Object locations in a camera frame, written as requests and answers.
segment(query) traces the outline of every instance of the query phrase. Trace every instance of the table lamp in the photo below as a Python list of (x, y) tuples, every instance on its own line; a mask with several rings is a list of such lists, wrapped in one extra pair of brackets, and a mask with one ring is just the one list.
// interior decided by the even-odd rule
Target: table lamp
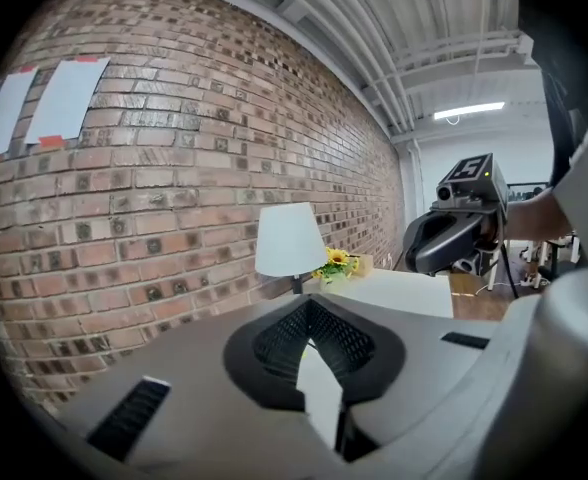
[(309, 203), (262, 208), (258, 221), (256, 271), (292, 276), (294, 293), (303, 293), (301, 275), (327, 263), (325, 244)]

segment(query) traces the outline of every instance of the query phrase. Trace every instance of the red tape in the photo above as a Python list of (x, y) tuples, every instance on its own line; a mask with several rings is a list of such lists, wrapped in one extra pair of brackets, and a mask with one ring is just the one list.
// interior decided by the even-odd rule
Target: red tape
[(65, 141), (60, 135), (48, 135), (47, 137), (39, 137), (38, 141), (44, 148), (62, 148)]

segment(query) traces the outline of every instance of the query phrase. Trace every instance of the sunflower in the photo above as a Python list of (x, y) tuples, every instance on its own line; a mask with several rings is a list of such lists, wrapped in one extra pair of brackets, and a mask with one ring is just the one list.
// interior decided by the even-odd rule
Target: sunflower
[(347, 265), (347, 252), (342, 251), (341, 249), (331, 249), (328, 253), (330, 258), (330, 263), (333, 265)]

